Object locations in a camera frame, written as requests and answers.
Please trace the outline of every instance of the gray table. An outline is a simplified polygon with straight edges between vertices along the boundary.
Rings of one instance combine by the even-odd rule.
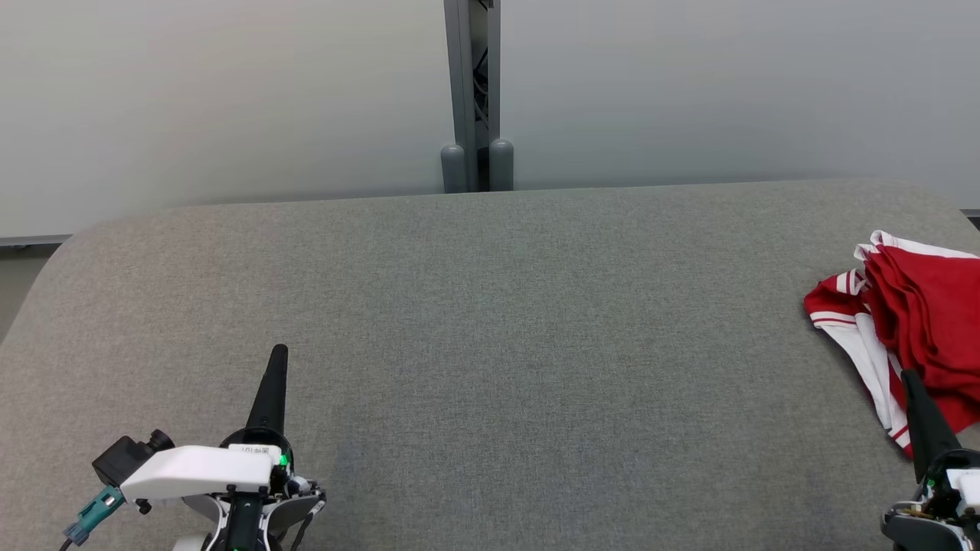
[[[122,434],[220,442],[284,342],[286,432],[329,494],[311,551],[888,549],[878,515],[910,464],[801,307],[877,228],[980,252],[949,204],[876,180],[98,225],[0,347],[0,541],[56,550]],[[126,510],[86,549],[207,528],[176,503]]]

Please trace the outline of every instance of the white wall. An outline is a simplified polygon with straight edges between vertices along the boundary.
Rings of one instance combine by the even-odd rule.
[[[442,0],[8,0],[0,237],[214,202],[442,192]]]
[[[980,208],[980,3],[500,4],[518,189],[884,175]]]

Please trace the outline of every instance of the floor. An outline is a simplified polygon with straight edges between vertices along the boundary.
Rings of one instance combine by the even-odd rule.
[[[58,245],[0,248],[0,341],[14,322],[37,273]]]

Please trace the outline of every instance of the teal connector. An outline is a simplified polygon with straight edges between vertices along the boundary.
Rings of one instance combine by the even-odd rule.
[[[88,539],[88,534],[115,513],[123,503],[123,493],[116,487],[106,486],[91,503],[78,512],[78,522],[65,528],[65,537],[80,547]]]

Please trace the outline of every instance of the red and white jersey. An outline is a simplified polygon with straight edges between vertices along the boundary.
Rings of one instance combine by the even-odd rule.
[[[980,339],[949,338],[980,329],[980,259],[880,230],[855,257],[864,270],[825,279],[804,308],[851,357],[878,420],[911,457],[902,368],[919,372],[954,431],[980,420]]]

